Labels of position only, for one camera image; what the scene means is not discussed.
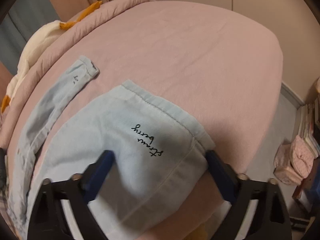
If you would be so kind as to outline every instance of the floor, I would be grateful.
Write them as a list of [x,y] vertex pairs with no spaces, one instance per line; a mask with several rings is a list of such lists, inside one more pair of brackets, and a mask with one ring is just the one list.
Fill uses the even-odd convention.
[[[276,151],[284,141],[290,142],[295,122],[297,109],[280,94],[279,103],[275,117],[270,125],[269,131],[260,146],[259,151],[250,163],[246,174],[253,180],[267,181],[269,178],[274,178],[273,175],[273,159]],[[287,186],[279,182],[286,205],[291,216],[300,216],[300,209],[292,199],[292,193],[295,186]],[[255,211],[257,201],[251,201],[247,210],[247,215],[241,229],[236,237],[236,240],[244,239],[249,229],[252,216]],[[206,228],[210,237],[214,234],[225,214],[230,208],[229,203],[224,203],[207,222]],[[293,239],[300,239],[299,235],[294,235]]]

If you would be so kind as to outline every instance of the pink fabric item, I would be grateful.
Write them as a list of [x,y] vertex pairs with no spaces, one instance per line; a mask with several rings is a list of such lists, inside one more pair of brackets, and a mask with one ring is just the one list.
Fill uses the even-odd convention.
[[286,185],[300,185],[303,178],[291,166],[290,149],[291,144],[279,146],[274,159],[274,175]]
[[7,117],[9,109],[10,109],[10,106],[7,106],[4,112],[2,114],[0,113],[0,131],[1,131],[2,124],[4,123],[4,120]]
[[[133,2],[114,0],[101,6],[55,41],[28,73],[8,113],[18,120],[15,129],[10,132],[10,124],[16,121],[6,120],[5,132],[0,134],[0,146],[8,146],[11,138],[9,180],[17,141],[32,109],[80,55],[91,59],[100,75],[66,107],[42,152],[70,117],[97,96],[131,79],[193,115],[215,141],[225,162],[238,172],[247,168],[278,102],[282,53],[274,34],[244,16],[213,6],[164,1],[120,10],[125,4]],[[139,240],[183,239],[221,203],[206,172],[179,210]]]
[[289,156],[295,171],[304,179],[308,177],[312,169],[314,155],[299,135],[296,136],[291,144]]

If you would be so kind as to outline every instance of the pink blanket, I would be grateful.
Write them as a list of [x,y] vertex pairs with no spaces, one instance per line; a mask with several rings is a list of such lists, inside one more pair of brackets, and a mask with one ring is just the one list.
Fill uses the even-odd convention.
[[[9,181],[17,141],[32,109],[80,55],[90,58],[100,75],[70,102],[42,152],[70,117],[131,79],[196,117],[221,158],[244,172],[273,118],[281,86],[276,37],[244,16],[188,2],[108,2],[55,41],[20,86],[0,133],[0,147],[8,149]],[[179,210],[139,239],[182,239],[221,202],[205,173]]]

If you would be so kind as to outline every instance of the baseboard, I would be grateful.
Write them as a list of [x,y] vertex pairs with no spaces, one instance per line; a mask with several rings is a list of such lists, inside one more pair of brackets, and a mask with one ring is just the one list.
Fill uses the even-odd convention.
[[284,82],[281,84],[280,93],[289,100],[291,104],[295,106],[295,108],[299,108],[300,106],[304,106],[306,103],[301,100]]

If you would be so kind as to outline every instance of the metal screw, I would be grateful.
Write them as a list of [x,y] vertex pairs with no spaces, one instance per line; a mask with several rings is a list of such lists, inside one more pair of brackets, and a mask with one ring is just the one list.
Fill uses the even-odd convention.
[[42,181],[42,185],[47,185],[47,184],[50,184],[51,183],[51,180],[50,179],[44,179]]
[[268,180],[268,182],[271,183],[271,184],[273,184],[273,185],[278,185],[278,181],[277,181],[276,179],[274,179],[274,178],[270,178],[270,179]]
[[82,178],[82,174],[81,173],[76,173],[76,174],[73,174],[71,176],[72,180],[78,180],[78,179],[81,179],[81,178]]
[[248,180],[249,179],[248,175],[244,174],[244,173],[239,173],[238,178],[241,180]]

